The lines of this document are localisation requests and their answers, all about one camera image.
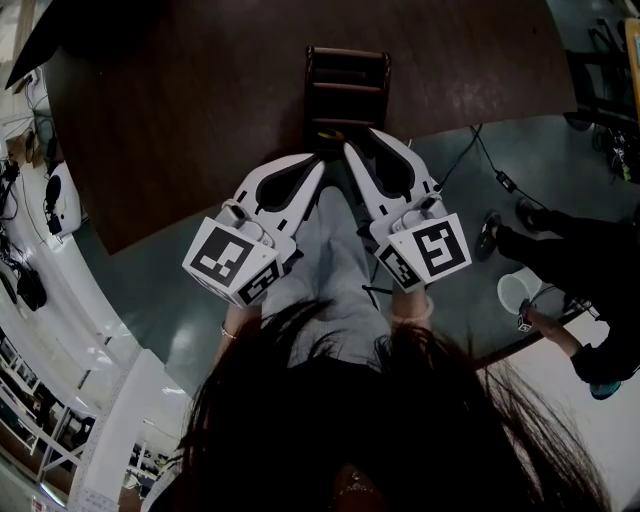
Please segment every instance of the black cable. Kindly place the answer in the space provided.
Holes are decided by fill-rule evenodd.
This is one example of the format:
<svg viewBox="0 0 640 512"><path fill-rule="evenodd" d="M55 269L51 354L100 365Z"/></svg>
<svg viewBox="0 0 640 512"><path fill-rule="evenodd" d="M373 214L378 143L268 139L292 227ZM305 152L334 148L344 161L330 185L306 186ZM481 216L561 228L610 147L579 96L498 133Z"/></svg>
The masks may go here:
<svg viewBox="0 0 640 512"><path fill-rule="evenodd" d="M575 300L578 303L578 305L582 308L582 311L586 311L587 313L589 313L594 320L599 319L599 316L594 315L591 311L591 308L593 307L593 305L590 305L590 306L585 305L585 302L587 302L585 299L579 299L578 297L573 297L573 300Z"/></svg>
<svg viewBox="0 0 640 512"><path fill-rule="evenodd" d="M13 219L16 218L16 215L18 215L18 200L16 199L16 195L13 193L13 190L11 190L11 185L13 185L13 183L9 184L9 194L11 195L11 197L13 197L13 202L16 203L16 211L13 212L13 215L11 217L0 217L0 220L13 220ZM2 211L3 212L4 212L5 207L6 207L6 200L2 204Z"/></svg>
<svg viewBox="0 0 640 512"><path fill-rule="evenodd" d="M29 98L29 83L26 83L24 86L24 97L27 98L27 106L29 107L29 110L33 110L33 103L31 102L31 98Z"/></svg>
<svg viewBox="0 0 640 512"><path fill-rule="evenodd" d="M40 103L42 103L42 102L44 101L44 99L45 99L45 98L48 98L48 97L49 97L49 95L48 95L48 94L45 94L42 98L40 98L40 99L36 102L36 104L33 106L33 108L32 108L31 110L35 110L35 109L38 107L38 105L40 105Z"/></svg>
<svg viewBox="0 0 640 512"><path fill-rule="evenodd" d="M451 173L455 170L456 167L458 167L458 164L462 161L462 159L464 158L464 155L466 155L469 152L469 150L473 147L473 145L476 143L476 140L478 140L478 138L480 137L480 130L482 130L482 126L483 125L480 125L478 127L478 131L477 132L474 131L473 138L471 139L471 142L469 142L467 147L464 148L462 153L460 153L460 155L458 156L458 159L451 166L451 168L449 169L447 174L445 174L444 178L442 179L442 183L439 183L438 185L436 185L434 187L436 192L440 192L444 188L445 184L447 183L447 180L449 179L449 176L451 176Z"/></svg>
<svg viewBox="0 0 640 512"><path fill-rule="evenodd" d="M373 295L371 290L367 289L366 285L362 285L362 289L365 292L367 292L367 295L369 296L369 300L371 301L371 304L373 305L373 307L376 308L377 311L380 311L380 308L378 307L378 303L376 302L375 295Z"/></svg>
<svg viewBox="0 0 640 512"><path fill-rule="evenodd" d="M529 201L532 201L534 203L536 203L540 208L542 208L543 210L548 210L549 208L547 208L545 205L543 205L540 201L534 199L533 197L531 197L529 194L527 194L525 191L523 191L520 187L516 188L516 190L518 192L520 192L524 197L526 197Z"/></svg>
<svg viewBox="0 0 640 512"><path fill-rule="evenodd" d="M380 268L380 260L376 258L376 264L373 267L373 274L371 274L371 284L376 280L376 276L378 275L378 269Z"/></svg>
<svg viewBox="0 0 640 512"><path fill-rule="evenodd" d="M489 160L489 165L491 165L491 169L493 169L493 172L496 173L496 175L503 175L506 176L506 173L504 173L503 171L500 171L498 169L496 169L496 166L493 165L493 160L491 160L491 157L489 156L489 152L487 151L487 148L484 145L484 142L482 142L482 137L480 137L480 130L477 130L473 127L470 126L469 127L471 129L471 131L478 136L478 142L480 143L480 146L482 147L482 151L484 152L485 156L487 157L487 160ZM514 189L509 190L509 192L513 192L514 190L519 192L520 194L522 194L524 197L526 197L527 199L529 199L530 201L536 203L538 206L540 206L542 209L544 210L548 210L549 208L547 208L545 205L543 205L540 201L538 201L537 199L534 199L533 197L531 197L529 194L527 194L524 190L522 190L520 187L518 187L513 180L511 180L511 178L509 178L509 181L513 184L513 186L515 187Z"/></svg>
<svg viewBox="0 0 640 512"><path fill-rule="evenodd" d="M22 255L22 258L24 260L24 253L22 253L22 251L20 249L18 249L10 240L9 237L7 236L7 233L4 229L4 227L2 227L2 225L0 225L0 261L2 261L2 263L4 263L7 267L9 267L11 269L12 272L20 272L20 269L22 268L22 265L20 265L19 262L17 262L13 256L11 256L11 248L16 249L16 252L19 255Z"/></svg>
<svg viewBox="0 0 640 512"><path fill-rule="evenodd" d="M555 290L556 288L557 288L557 286L555 286L555 285L550 285L550 286L547 286L545 289L543 289L543 290L539 291L538 293L536 293L536 294L533 296L533 299L531 299L531 301L530 301L530 302L531 302L531 304L533 304L533 303L534 303L534 301L536 301L536 300L538 300L540 297L542 297L545 293L548 293L548 292L550 292L551 290Z"/></svg>
<svg viewBox="0 0 640 512"><path fill-rule="evenodd" d="M362 285L362 289L365 291L384 293L385 295L391 295L393 293L391 290L387 290L386 288L378 288L376 286Z"/></svg>
<svg viewBox="0 0 640 512"><path fill-rule="evenodd" d="M22 258L22 264L24 266L28 266L29 268L31 268L31 265L29 265L29 262L27 261L27 257L25 256L25 254L22 251L22 249L20 249L16 244L14 244L11 241L9 241L9 245L11 245L11 247L13 247L13 250L18 253L18 256L20 256L20 258Z"/></svg>
<svg viewBox="0 0 640 512"><path fill-rule="evenodd" d="M24 176L20 175L20 178L22 179L22 194L24 195L24 205L27 208L27 214L29 215L29 219L31 220L31 225L33 226L33 229L38 235L40 242L44 243L44 238L40 236L40 232L38 231L38 228L36 228L36 223L33 222L33 217L31 216L31 212L29 211L29 200L27 199L27 190L25 189L25 186L24 186Z"/></svg>
<svg viewBox="0 0 640 512"><path fill-rule="evenodd" d="M55 126L53 126L53 121L48 118L48 117L42 117L40 116L40 114L36 114L36 111L33 111L33 127L35 128L36 131L36 138L38 139L38 141L40 142L40 144L38 145L38 148L41 147L43 144L47 146L47 150L49 149L49 144L51 144L51 141L53 141L56 137L56 129ZM44 142L44 139L40 136L40 132L38 131L38 128L40 128L39 124L38 124L38 118L42 117L42 119L40 119L41 123L42 122L46 122L49 123L49 126L51 127L51 137L49 138L49 140L47 142Z"/></svg>

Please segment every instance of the dark wooden table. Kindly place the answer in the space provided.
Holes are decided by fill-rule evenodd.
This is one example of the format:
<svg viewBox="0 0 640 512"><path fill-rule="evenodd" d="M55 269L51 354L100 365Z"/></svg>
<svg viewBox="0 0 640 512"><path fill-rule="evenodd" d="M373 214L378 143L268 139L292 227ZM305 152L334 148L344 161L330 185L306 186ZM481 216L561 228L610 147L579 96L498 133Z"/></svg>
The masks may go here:
<svg viewBox="0 0 640 512"><path fill-rule="evenodd" d="M46 65L62 149L110 253L302 149L309 45L391 55L385 129L400 138L575 109L545 0L144 3L85 17L95 40Z"/></svg>

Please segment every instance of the gray pants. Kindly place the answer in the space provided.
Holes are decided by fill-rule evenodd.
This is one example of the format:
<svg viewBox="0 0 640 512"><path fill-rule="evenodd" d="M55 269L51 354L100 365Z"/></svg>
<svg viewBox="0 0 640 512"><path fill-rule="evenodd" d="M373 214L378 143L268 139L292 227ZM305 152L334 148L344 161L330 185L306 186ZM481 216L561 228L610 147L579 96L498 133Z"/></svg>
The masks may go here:
<svg viewBox="0 0 640 512"><path fill-rule="evenodd" d="M263 304L265 316L303 300L332 300L334 305L300 333L289 362L307 359L313 342L329 332L338 359L366 364L374 360L374 342L389 334L389 323L369 294L369 269L356 223L340 189L327 187L309 220L296 233L304 257L289 275L275 282Z"/></svg>

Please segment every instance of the leg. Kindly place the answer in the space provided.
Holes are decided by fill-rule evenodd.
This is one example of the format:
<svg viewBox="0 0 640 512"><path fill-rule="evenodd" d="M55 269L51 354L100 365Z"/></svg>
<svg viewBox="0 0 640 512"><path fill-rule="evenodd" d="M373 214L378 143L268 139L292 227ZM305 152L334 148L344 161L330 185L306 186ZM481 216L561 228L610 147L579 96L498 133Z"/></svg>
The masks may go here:
<svg viewBox="0 0 640 512"><path fill-rule="evenodd" d="M304 256L298 260L291 272L279 279L267 290L262 305L263 316L273 315L285 307L318 297L318 268L321 244L317 238L320 230L318 208L314 207L306 222L296 232L296 243Z"/></svg>
<svg viewBox="0 0 640 512"><path fill-rule="evenodd" d="M498 250L505 258L520 261L547 283L566 293L589 299L597 277L587 255L568 240L533 240L499 226Z"/></svg>
<svg viewBox="0 0 640 512"><path fill-rule="evenodd" d="M548 210L533 210L529 216L536 229L552 231L567 240L605 242L615 245L635 243L631 226L603 220L576 219L561 212Z"/></svg>
<svg viewBox="0 0 640 512"><path fill-rule="evenodd" d="M389 334L389 324L377 304L362 289L369 285L364 248L356 234L356 223L342 192L335 187L322 191L318 202L321 238L320 296L336 301L323 320L336 336L340 358L364 363L374 355L373 342Z"/></svg>

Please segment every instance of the white robot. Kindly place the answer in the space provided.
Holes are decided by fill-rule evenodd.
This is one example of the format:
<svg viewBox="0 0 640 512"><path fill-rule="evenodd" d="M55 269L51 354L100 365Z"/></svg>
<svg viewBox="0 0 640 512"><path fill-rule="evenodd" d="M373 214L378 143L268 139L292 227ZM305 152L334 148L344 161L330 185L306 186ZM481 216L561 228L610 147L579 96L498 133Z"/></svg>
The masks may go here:
<svg viewBox="0 0 640 512"><path fill-rule="evenodd" d="M82 224L80 196L66 162L51 173L45 193L44 212L52 235L63 237Z"/></svg>
<svg viewBox="0 0 640 512"><path fill-rule="evenodd" d="M375 256L405 291L471 263L458 216L447 214L418 155L373 129L346 142L344 152L372 218ZM259 303L302 257L294 237L324 168L317 156L302 154L253 170L215 220L204 220L183 268L233 304Z"/></svg>
<svg viewBox="0 0 640 512"><path fill-rule="evenodd" d="M471 264L458 215L447 214L416 153L371 128L344 152L372 219L374 254L406 292Z"/></svg>

